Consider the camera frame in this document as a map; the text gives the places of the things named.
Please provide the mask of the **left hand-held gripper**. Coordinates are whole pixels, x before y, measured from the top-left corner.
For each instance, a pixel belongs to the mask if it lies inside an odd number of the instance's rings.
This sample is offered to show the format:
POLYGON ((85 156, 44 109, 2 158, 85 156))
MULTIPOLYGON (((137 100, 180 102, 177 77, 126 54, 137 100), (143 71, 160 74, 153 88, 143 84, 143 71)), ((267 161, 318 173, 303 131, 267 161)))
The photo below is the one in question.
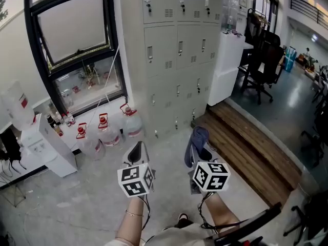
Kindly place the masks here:
POLYGON ((149 164, 147 146, 138 141, 125 154, 124 168, 117 170, 118 184, 129 198, 144 196, 153 189, 154 171, 149 164))

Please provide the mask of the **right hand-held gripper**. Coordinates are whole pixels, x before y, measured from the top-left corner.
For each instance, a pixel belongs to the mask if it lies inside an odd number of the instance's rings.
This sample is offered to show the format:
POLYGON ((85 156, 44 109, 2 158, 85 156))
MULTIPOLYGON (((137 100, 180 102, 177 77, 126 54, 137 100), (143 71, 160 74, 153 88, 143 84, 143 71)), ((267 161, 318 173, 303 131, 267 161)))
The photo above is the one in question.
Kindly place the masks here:
POLYGON ((190 147, 192 170, 190 188, 192 194, 201 192, 219 192, 227 189, 231 172, 226 163, 221 163, 218 157, 206 147, 200 154, 195 147, 190 147))

